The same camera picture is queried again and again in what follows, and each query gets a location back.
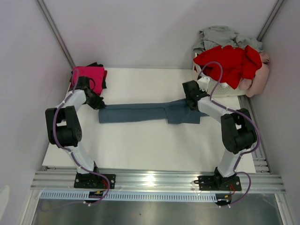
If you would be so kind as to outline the blue grey t shirt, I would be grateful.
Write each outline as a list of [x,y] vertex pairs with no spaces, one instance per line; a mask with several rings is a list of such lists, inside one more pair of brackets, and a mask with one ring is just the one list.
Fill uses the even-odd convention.
[[207,115],[191,110],[185,99],[166,103],[107,105],[98,113],[99,123],[127,123],[166,120],[168,124],[199,124]]

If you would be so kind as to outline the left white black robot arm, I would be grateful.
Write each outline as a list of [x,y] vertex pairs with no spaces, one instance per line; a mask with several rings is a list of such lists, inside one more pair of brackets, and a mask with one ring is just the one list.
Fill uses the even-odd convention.
[[73,87],[69,89],[65,99],[55,108],[45,111],[48,139],[69,155],[79,174],[86,175],[84,182],[90,188],[96,188],[101,183],[101,176],[95,161],[87,154],[81,142],[83,135],[77,111],[82,105],[100,110],[105,108],[105,103],[91,89],[90,78],[80,76],[71,81]]

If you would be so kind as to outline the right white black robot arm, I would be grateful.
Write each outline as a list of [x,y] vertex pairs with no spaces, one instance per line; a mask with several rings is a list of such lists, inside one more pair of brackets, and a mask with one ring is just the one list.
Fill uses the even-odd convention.
[[254,143],[259,143],[258,129],[252,121],[248,109],[238,110],[215,101],[205,91],[200,90],[196,81],[182,84],[187,106],[193,111],[204,113],[221,125],[222,143],[225,152],[214,171],[213,181],[208,185],[218,190],[228,188],[236,177],[236,168],[241,158],[251,152]]

